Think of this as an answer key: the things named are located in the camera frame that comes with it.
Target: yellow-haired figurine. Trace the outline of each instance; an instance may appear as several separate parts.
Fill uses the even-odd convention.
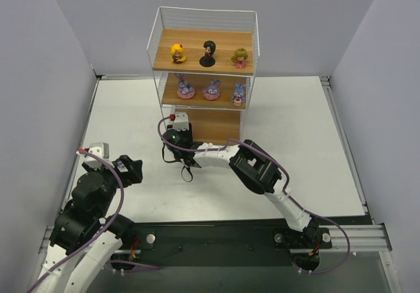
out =
[[[174,44],[171,47],[172,61],[176,64],[181,64],[186,60],[184,47],[181,44]]]
[[[231,61],[235,63],[235,67],[243,69],[246,66],[245,61],[248,59],[248,52],[246,49],[237,49],[235,54],[231,58]]]

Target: purple plush bunny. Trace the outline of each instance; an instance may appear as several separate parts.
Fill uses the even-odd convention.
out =
[[[221,84],[219,80],[210,80],[210,85],[203,90],[205,99],[209,101],[217,100],[221,95],[219,89]]]
[[[245,85],[235,83],[234,94],[232,95],[232,102],[235,106],[241,106],[245,102]]]
[[[178,91],[177,91],[178,96],[184,100],[191,99],[195,95],[196,90],[184,78],[183,73],[174,73],[174,74],[175,74],[175,77],[178,78]]]

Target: white wall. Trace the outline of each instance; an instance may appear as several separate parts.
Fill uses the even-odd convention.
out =
[[[420,0],[375,0],[332,76],[367,204],[420,287]]]
[[[373,0],[57,0],[97,74],[150,75],[159,6],[255,10],[260,75],[331,75]]]
[[[0,0],[0,292],[25,292],[95,86],[55,0]]]

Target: white table surface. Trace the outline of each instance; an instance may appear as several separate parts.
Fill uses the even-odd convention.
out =
[[[194,181],[184,182],[182,165],[161,159],[160,119],[153,80],[99,82],[83,147],[107,142],[112,160],[123,154],[143,160],[143,182],[125,189],[122,215],[135,222],[282,218],[230,169],[193,169]],[[308,210],[364,215],[318,77],[256,78],[242,138],[254,140],[286,168],[292,196]],[[83,173],[80,160],[75,179]],[[118,202],[119,192],[108,215]]]

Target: bolt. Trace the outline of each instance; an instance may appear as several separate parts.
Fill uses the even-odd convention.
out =
[[[331,241],[331,236],[328,233],[322,234],[322,241],[325,243],[329,243]]]
[[[153,244],[155,242],[155,235],[149,234],[146,236],[146,242],[149,244]]]
[[[282,234],[279,234],[279,233],[275,234],[274,241],[276,243],[281,243],[283,241],[283,235]]]

